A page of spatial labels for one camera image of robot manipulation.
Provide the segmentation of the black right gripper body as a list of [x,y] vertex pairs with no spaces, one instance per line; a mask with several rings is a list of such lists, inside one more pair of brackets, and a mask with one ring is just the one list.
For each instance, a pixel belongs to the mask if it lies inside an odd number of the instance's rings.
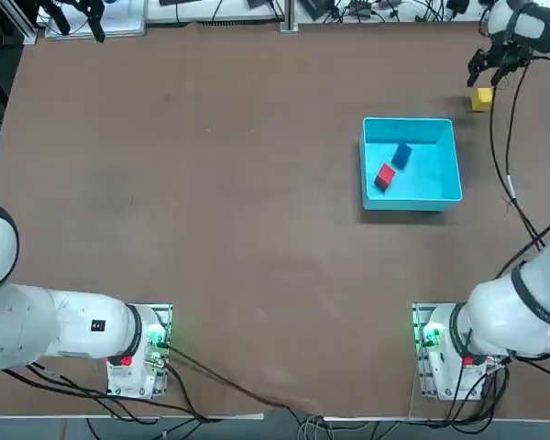
[[531,49],[516,43],[492,44],[487,50],[485,66],[487,69],[503,69],[513,72],[520,67],[525,67],[532,55]]

